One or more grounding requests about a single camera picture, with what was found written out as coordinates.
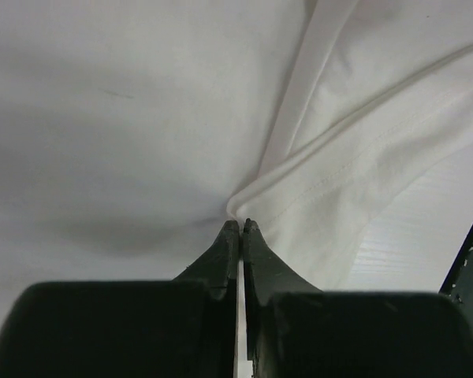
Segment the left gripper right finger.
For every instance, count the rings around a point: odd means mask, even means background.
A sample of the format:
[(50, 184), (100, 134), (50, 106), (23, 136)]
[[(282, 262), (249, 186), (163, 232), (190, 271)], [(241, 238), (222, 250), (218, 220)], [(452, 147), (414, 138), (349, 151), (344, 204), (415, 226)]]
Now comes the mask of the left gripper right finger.
[(241, 235), (241, 257), (244, 263), (244, 297), (247, 321), (247, 356), (255, 357), (261, 328), (261, 311), (279, 293), (319, 293), (266, 244), (256, 221), (247, 219)]

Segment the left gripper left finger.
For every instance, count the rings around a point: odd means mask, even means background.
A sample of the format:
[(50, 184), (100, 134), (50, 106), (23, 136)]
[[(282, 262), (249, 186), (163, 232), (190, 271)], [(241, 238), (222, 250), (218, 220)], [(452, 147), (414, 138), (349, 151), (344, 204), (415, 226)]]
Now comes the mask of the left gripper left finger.
[(173, 280), (203, 283), (213, 299), (223, 299), (237, 279), (240, 226), (226, 221), (212, 245)]

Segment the white floral t shirt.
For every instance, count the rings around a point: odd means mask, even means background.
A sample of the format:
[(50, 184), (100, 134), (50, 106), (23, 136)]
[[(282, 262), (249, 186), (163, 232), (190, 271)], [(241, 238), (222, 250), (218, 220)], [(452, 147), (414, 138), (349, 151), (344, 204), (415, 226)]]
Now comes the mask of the white floral t shirt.
[(473, 143), (473, 1), (320, 1), (258, 177), (228, 203), (321, 289), (366, 226)]

